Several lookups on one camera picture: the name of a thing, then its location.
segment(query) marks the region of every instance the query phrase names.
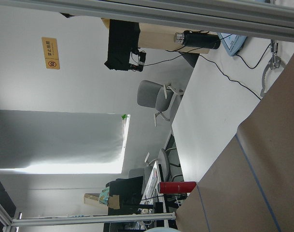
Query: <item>blue tape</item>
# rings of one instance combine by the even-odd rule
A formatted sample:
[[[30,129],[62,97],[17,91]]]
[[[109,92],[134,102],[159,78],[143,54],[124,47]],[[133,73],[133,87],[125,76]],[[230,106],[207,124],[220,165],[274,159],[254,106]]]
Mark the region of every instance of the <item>blue tape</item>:
[[[200,194],[200,190],[199,190],[198,184],[196,186],[197,186],[197,190],[198,190],[198,193],[199,193],[201,205],[203,206],[203,210],[204,210],[204,215],[205,215],[205,219],[206,219],[208,231],[210,232],[210,226],[209,226],[209,222],[208,222],[208,218],[207,218],[205,206],[204,206],[204,203],[203,203],[203,199],[201,198],[201,194]]]
[[[261,186],[261,184],[260,184],[260,182],[259,182],[259,180],[258,180],[258,178],[257,178],[257,175],[256,175],[256,173],[255,173],[255,171],[254,171],[254,168],[252,167],[252,165],[251,165],[251,163],[250,163],[250,160],[249,160],[249,158],[248,158],[248,156],[247,156],[245,150],[243,149],[243,147],[242,147],[242,145],[241,145],[241,143],[240,143],[240,140],[239,140],[238,136],[235,135],[235,137],[236,137],[236,139],[237,139],[237,141],[238,141],[238,143],[239,143],[239,146],[240,146],[240,148],[241,148],[241,150],[242,150],[242,152],[243,152],[243,155],[244,155],[246,161],[248,162],[248,165],[249,165],[250,170],[251,170],[251,172],[252,172],[252,174],[253,174],[253,176],[254,176],[254,179],[255,179],[255,181],[256,181],[256,183],[257,183],[257,186],[258,186],[258,188],[259,188],[259,190],[260,190],[260,192],[261,192],[261,194],[262,194],[262,196],[263,196],[263,198],[264,198],[264,201],[265,201],[265,203],[266,203],[266,205],[267,205],[267,208],[268,208],[268,210],[269,210],[269,212],[270,212],[270,214],[271,214],[271,216],[272,216],[273,222],[274,222],[274,224],[276,225],[276,227],[277,227],[277,229],[278,229],[278,232],[281,232],[282,230],[281,230],[280,225],[279,225],[279,223],[278,223],[277,217],[276,217],[276,215],[274,214],[274,212],[273,212],[273,210],[272,210],[272,208],[271,208],[271,205],[270,205],[270,203],[269,203],[269,201],[268,201],[268,199],[267,199],[267,196],[265,195],[265,192],[264,192],[264,190],[263,190],[263,188],[262,188],[262,186]]]

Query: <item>yellow sign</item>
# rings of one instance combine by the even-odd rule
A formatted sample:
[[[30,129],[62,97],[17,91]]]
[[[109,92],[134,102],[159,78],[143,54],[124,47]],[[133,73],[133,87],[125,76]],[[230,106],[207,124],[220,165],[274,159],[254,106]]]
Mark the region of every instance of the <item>yellow sign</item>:
[[[46,68],[60,69],[58,46],[56,39],[42,37],[42,48],[44,50]]]

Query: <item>thermos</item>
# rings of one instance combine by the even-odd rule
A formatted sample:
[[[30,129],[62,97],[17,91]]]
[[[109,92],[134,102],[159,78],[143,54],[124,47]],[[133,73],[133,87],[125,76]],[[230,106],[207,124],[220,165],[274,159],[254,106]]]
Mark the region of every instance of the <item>thermos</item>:
[[[195,181],[187,182],[160,182],[158,183],[159,193],[188,193],[195,188]]]
[[[209,49],[218,49],[221,44],[221,40],[217,35],[190,30],[185,30],[183,33],[176,33],[174,42],[187,47],[201,47]]]

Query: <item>white table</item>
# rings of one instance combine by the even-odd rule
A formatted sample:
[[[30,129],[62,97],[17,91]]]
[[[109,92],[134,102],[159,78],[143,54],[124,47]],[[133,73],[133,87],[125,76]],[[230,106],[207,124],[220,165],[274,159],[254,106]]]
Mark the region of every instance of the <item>white table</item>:
[[[160,177],[160,171],[159,170],[160,169],[159,169],[158,162],[155,161],[153,169],[152,169],[152,173],[151,173],[151,175],[149,177],[146,189],[145,189],[145,191],[143,193],[142,200],[141,200],[140,203],[141,204],[153,204],[154,203],[153,199],[148,199],[148,198],[150,198],[150,197],[152,197],[154,195],[157,195],[159,202],[163,203],[163,213],[166,213],[167,211],[166,211],[164,194],[159,193],[158,188],[157,188],[158,183],[161,182],[161,177]],[[164,220],[164,227],[169,227],[168,220]]]
[[[267,39],[248,38],[239,54],[254,66],[269,43]],[[285,63],[293,52],[294,43],[279,43],[278,55]],[[203,56],[215,61],[231,79],[241,81],[259,94],[262,73],[271,53],[269,49],[254,70],[248,69],[240,58],[229,57],[222,45]],[[282,70],[267,73],[268,88]],[[199,181],[203,177],[258,103],[252,93],[230,82],[214,64],[198,59],[172,123],[185,181]]]

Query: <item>red cylinder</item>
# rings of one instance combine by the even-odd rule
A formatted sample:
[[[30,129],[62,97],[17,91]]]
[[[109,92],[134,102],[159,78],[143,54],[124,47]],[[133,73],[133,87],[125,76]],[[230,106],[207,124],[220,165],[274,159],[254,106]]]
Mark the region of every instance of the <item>red cylinder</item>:
[[[160,182],[158,183],[159,193],[187,193],[195,188],[195,181],[187,182]]]

